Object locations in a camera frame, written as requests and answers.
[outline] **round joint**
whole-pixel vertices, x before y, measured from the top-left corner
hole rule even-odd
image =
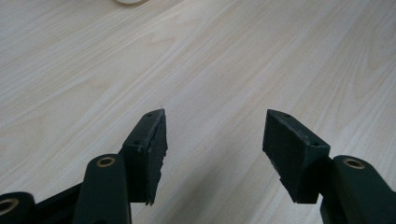
[[[114,164],[114,162],[116,162],[116,159],[112,157],[103,157],[102,159],[96,162],[96,165],[99,167],[107,167]]]
[[[20,200],[16,198],[4,199],[0,202],[0,216],[5,215],[12,211],[18,204]]]
[[[357,161],[357,160],[354,160],[354,159],[350,159],[350,158],[344,159],[344,164],[349,166],[349,167],[352,167],[354,169],[358,169],[358,170],[362,170],[362,169],[364,169],[366,167],[360,161]]]

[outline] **wood grain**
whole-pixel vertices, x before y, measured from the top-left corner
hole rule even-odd
[[[396,190],[396,4],[0,0],[0,194],[40,202],[165,108],[156,203],[134,223],[321,223],[262,152],[268,108]]]

